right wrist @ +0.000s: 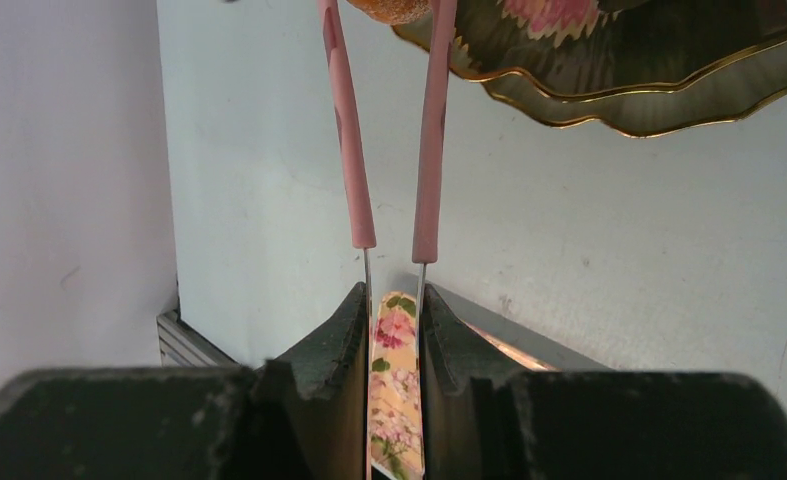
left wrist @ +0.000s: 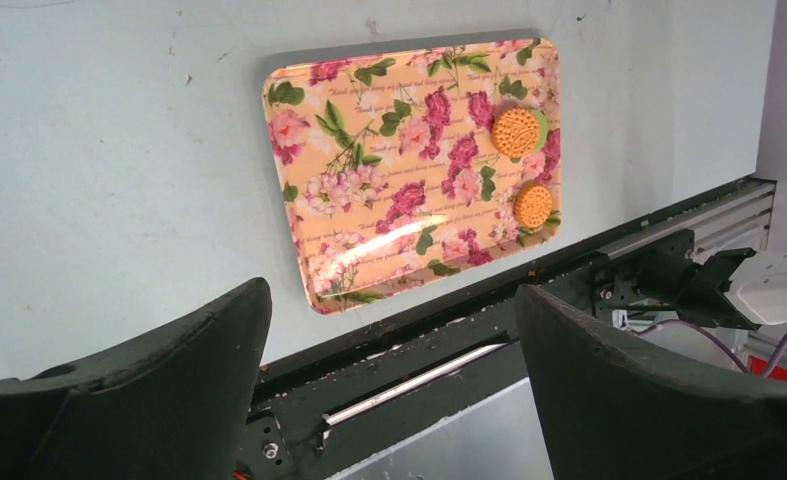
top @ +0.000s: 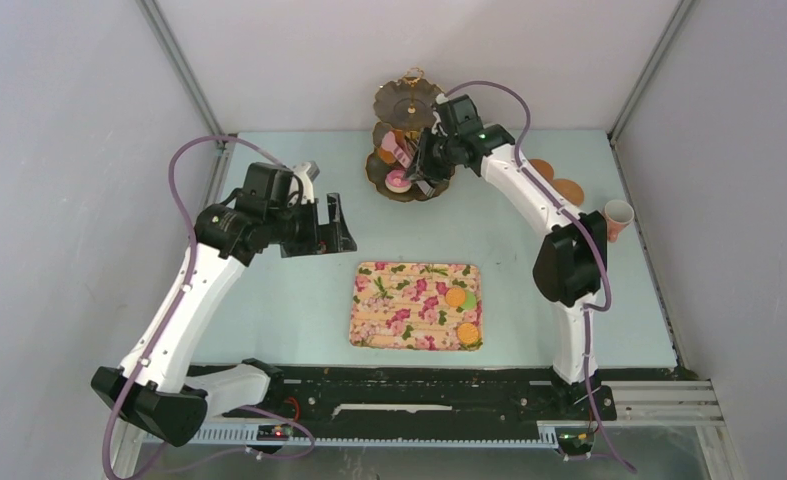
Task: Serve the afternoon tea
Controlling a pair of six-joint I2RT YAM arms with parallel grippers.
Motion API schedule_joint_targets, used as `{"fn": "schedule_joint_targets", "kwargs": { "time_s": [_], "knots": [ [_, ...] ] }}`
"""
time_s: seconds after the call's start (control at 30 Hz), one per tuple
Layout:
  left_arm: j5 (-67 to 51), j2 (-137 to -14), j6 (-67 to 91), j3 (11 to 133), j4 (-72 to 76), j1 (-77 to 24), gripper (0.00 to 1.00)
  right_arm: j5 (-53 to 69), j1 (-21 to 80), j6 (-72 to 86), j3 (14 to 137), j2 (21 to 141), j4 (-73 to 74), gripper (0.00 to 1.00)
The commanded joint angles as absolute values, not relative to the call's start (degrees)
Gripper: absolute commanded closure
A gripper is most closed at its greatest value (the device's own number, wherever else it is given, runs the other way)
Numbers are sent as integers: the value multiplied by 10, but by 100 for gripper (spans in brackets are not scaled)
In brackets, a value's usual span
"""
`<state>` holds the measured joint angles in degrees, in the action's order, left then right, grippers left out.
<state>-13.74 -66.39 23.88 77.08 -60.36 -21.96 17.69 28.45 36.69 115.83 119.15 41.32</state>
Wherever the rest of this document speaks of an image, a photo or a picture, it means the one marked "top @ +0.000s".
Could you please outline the pink frosted donut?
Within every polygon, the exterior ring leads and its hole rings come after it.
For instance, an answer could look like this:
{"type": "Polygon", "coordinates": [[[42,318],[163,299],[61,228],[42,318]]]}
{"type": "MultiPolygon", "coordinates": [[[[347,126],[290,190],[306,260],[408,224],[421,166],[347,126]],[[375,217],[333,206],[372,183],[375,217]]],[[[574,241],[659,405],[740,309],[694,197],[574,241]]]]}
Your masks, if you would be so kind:
{"type": "Polygon", "coordinates": [[[404,170],[393,170],[386,175],[385,186],[390,192],[404,194],[411,189],[412,183],[404,170]]]}

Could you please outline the brown croissant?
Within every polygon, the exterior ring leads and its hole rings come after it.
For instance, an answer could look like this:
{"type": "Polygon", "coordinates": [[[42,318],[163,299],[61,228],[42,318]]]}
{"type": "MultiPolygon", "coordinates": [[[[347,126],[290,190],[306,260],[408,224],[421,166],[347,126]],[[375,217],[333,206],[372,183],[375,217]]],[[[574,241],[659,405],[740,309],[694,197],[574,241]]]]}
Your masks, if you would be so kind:
{"type": "Polygon", "coordinates": [[[387,165],[398,164],[398,160],[396,159],[395,155],[381,146],[376,148],[376,154],[387,165]]]}

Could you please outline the pink handled tongs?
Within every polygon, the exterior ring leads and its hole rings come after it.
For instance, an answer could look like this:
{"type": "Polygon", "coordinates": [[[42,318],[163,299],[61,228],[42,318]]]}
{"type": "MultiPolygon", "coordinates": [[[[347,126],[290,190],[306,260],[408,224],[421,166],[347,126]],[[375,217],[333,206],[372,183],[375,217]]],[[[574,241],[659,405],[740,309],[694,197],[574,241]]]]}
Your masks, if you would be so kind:
{"type": "Polygon", "coordinates": [[[382,137],[380,146],[395,155],[400,167],[407,169],[412,165],[413,155],[405,147],[399,144],[397,136],[393,131],[387,132],[382,137]]]}

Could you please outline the orange round biscuit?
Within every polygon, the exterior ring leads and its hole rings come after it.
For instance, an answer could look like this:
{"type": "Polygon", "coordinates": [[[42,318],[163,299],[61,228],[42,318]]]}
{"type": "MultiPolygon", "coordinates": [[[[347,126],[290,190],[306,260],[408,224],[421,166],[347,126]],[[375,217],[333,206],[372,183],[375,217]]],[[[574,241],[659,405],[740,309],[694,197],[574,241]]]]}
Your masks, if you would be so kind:
{"type": "Polygon", "coordinates": [[[459,308],[467,300],[467,291],[460,287],[449,288],[444,294],[445,302],[452,308],[459,308]]]}
{"type": "Polygon", "coordinates": [[[471,322],[461,323],[456,328],[456,336],[462,346],[472,346],[481,340],[479,327],[471,322]]]}

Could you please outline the green macaron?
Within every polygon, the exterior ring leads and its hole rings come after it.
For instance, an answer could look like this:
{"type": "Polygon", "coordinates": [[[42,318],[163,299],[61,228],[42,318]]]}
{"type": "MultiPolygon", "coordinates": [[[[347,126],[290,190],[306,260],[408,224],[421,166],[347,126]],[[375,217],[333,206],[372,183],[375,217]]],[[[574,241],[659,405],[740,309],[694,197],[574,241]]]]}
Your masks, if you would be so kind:
{"type": "Polygon", "coordinates": [[[478,297],[477,295],[470,290],[465,291],[465,299],[464,302],[460,305],[460,309],[462,311],[471,311],[474,310],[478,305],[478,297]]]}

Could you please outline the orange round biscuit bottom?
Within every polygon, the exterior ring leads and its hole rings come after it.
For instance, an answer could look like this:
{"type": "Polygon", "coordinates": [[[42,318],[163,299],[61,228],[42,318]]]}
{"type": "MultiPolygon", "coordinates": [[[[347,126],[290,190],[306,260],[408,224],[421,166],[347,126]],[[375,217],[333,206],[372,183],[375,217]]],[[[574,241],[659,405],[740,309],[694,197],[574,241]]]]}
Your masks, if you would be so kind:
{"type": "Polygon", "coordinates": [[[462,346],[472,346],[481,340],[479,327],[471,322],[461,323],[456,328],[456,336],[462,346]]]}

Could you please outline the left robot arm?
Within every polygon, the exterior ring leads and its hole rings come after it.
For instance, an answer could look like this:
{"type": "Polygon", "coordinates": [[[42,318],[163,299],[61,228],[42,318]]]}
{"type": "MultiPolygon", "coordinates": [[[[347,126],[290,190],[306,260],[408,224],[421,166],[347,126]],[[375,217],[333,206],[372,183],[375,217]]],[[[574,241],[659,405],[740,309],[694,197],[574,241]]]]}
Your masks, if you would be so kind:
{"type": "Polygon", "coordinates": [[[253,163],[241,187],[197,216],[195,241],[146,332],[119,366],[100,367],[91,380],[108,407],[121,406],[122,420],[180,447],[207,419],[241,406],[266,417],[281,411],[285,390],[273,367],[244,361],[197,378],[188,369],[217,307],[268,246],[284,258],[356,251],[338,194],[327,194],[329,220],[319,221],[318,174],[313,162],[253,163]]]}

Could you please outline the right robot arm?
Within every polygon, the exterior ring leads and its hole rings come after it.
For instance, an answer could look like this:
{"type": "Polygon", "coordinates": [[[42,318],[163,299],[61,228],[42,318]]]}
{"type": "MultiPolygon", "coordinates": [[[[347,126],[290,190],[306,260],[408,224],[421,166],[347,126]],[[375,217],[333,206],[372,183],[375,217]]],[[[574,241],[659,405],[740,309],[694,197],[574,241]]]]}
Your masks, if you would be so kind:
{"type": "Polygon", "coordinates": [[[553,370],[563,383],[550,392],[554,411],[575,418],[591,403],[582,383],[595,372],[592,314],[610,309],[607,225],[602,213],[585,213],[559,193],[521,152],[504,127],[485,124],[467,95],[438,95],[433,123],[424,128],[407,167],[410,180],[430,187],[465,167],[496,188],[542,238],[532,275],[554,308],[558,345],[553,370]]]}

